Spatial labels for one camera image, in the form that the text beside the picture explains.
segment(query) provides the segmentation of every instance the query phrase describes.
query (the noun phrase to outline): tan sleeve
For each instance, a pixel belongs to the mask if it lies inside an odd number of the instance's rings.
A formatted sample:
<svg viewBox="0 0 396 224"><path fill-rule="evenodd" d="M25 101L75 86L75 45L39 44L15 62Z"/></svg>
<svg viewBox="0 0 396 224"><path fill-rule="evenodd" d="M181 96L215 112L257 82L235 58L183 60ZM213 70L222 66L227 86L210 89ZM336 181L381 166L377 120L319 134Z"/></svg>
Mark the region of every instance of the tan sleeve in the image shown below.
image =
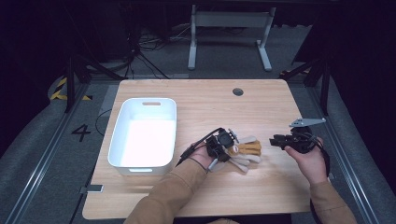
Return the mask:
<svg viewBox="0 0 396 224"><path fill-rule="evenodd" d="M356 219L347 204L328 181L312 185L311 199L323 224L356 223Z"/></svg>
<svg viewBox="0 0 396 224"><path fill-rule="evenodd" d="M172 223L205 178L201 164L190 159L183 161L140 200L124 223Z"/></svg>

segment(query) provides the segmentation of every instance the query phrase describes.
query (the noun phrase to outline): gray carpet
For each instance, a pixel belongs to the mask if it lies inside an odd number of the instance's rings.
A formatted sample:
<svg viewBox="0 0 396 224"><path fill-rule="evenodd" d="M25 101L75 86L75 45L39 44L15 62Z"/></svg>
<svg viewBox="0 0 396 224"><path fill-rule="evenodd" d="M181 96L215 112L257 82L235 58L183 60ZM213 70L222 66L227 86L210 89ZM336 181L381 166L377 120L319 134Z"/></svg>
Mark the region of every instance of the gray carpet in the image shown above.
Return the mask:
<svg viewBox="0 0 396 224"><path fill-rule="evenodd" d="M170 42L162 49L143 51L144 55L166 75L175 78L278 78L282 70L292 65L294 55L300 47L309 27L282 27L271 30L266 49L273 66L272 72L264 72L255 40L260 30L246 29L240 34L225 30L204 29L198 36L196 69L187 69L190 42L186 39ZM129 78L163 78L158 71L148 68L143 61L132 63L134 75ZM321 118L316 107L320 85L307 89L302 84L304 75L290 81L290 90L304 118ZM92 167L102 144L102 134L106 130L108 115L117 81L94 75L91 85L84 94L91 95L90 101L79 101L73 116L67 123L62 137L53 154L52 161L30 201L24 205L19 216L20 223L121 223L121 219L89 221L82 217L84 197L80 201L78 193L89 179ZM49 95L58 83L49 90ZM65 101L52 100L51 104L37 115L15 139L0 160L0 223L5 223L14 205L27 184L40 158L45 153L52 136L64 118ZM335 129L337 139L345 150L347 158L359 179L369 204L373 207L377 220L372 223L396 223L395 195L389 189L384 177L378 171L370 154L361 141L347 109L332 82L329 95L329 114L326 119ZM87 133L80 141L80 134L72 134L80 127L87 126ZM369 223L360 207L359 198L354 195L336 155L339 148L325 126L313 127L314 133L324 138L325 147L332 157L332 182L351 207L358 223ZM292 223L314 223L310 213L293 214Z"/></svg>

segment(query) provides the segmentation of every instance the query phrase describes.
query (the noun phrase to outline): person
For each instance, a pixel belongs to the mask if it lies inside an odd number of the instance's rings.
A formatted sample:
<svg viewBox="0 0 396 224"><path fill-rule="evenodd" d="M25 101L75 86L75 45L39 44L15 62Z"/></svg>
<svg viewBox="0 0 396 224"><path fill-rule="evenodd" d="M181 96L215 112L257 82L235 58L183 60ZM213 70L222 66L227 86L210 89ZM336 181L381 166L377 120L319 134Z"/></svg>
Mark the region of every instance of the person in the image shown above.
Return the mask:
<svg viewBox="0 0 396 224"><path fill-rule="evenodd" d="M326 175L326 167L320 149L301 154L285 147L310 184L311 200L322 223L356 223L356 220ZM173 223L177 212L189 202L207 176L207 168L214 159L209 157L204 144L179 166L166 174L150 194L136 205L124 223ZM229 219L211 222L236 223Z"/></svg>

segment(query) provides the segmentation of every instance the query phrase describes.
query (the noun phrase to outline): white container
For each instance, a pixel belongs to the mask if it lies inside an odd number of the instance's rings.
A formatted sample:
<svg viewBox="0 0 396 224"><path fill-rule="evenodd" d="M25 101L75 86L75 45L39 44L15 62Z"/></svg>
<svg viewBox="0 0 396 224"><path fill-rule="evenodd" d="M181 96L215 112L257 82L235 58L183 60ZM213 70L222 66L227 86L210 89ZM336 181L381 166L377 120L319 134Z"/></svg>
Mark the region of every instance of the white container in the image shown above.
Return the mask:
<svg viewBox="0 0 396 224"><path fill-rule="evenodd" d="M131 98L117 117L108 162L122 175L164 175L170 171L177 107L167 98Z"/></svg>

